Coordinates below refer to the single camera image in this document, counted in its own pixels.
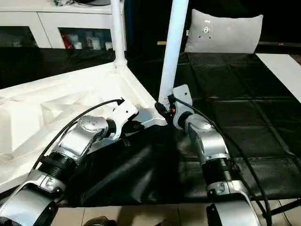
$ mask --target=crumpled white cloth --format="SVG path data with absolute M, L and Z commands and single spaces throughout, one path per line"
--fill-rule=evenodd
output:
M 154 108 L 155 100 L 130 70 L 117 71 L 113 63 L 0 90 L 0 192 L 20 183 L 43 148 L 75 116 L 121 97 L 141 112 Z M 90 115 L 108 117 L 116 106 L 102 106 Z M 155 115 L 150 111 L 143 121 Z

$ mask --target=dark background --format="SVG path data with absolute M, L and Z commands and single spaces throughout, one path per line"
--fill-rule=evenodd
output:
M 163 52 L 166 41 L 172 0 L 127 0 L 125 4 L 128 50 L 150 53 Z M 189 29 L 191 10 L 217 17 L 254 17 L 263 14 L 260 42 L 301 43 L 298 27 L 300 16 L 296 1 L 278 3 L 271 0 L 190 0 L 184 33 Z M 183 36 L 182 50 L 186 43 Z

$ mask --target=white mounting plate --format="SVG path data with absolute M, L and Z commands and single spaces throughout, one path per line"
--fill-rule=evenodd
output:
M 190 95 L 190 92 L 189 92 L 189 88 L 186 84 L 174 88 L 173 89 L 173 95 L 174 95 L 175 98 L 192 105 L 192 98 L 191 98 L 191 95 Z M 181 104 L 177 101 L 174 104 L 175 104 L 175 109 L 176 109 L 175 115 L 174 115 L 174 120 L 173 120 L 174 126 L 177 129 L 183 129 L 178 124 L 180 116 L 184 112 L 191 112 L 191 113 L 194 114 L 194 111 L 191 108 L 189 108 L 189 107 L 187 107 L 187 106 L 185 106 L 185 105 L 183 105 L 183 104 Z

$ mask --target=white cabinet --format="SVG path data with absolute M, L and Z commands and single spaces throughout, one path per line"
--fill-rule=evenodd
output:
M 39 17 L 48 36 L 52 48 L 65 48 L 62 35 L 76 34 L 79 41 L 86 46 L 86 33 L 97 36 L 99 33 L 102 48 L 106 42 L 114 40 L 112 17 L 110 14 L 84 14 L 84 13 L 43 13 Z
M 0 47 L 34 46 L 51 48 L 35 12 L 0 12 Z
M 124 0 L 120 3 L 123 45 L 126 49 Z M 0 47 L 18 46 L 18 40 L 22 39 L 26 40 L 25 43 L 32 40 L 29 46 L 65 48 L 66 43 L 72 43 L 71 36 L 79 38 L 83 48 L 92 48 L 89 39 L 98 41 L 101 48 L 106 48 L 105 43 L 111 42 L 114 48 L 111 6 L 72 4 L 57 7 L 53 0 L 0 1 Z

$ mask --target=black fabric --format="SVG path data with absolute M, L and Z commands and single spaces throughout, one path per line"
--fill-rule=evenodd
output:
M 111 62 L 113 53 L 1 49 L 1 88 Z M 132 58 L 128 67 L 157 99 L 163 56 Z M 256 55 L 181 54 L 176 86 L 188 84 L 194 105 L 217 120 L 244 150 L 270 199 L 301 197 L 301 105 Z M 189 139 L 154 126 L 89 155 L 70 180 L 70 206 L 207 202 Z M 237 150 L 228 148 L 253 192 L 260 192 Z

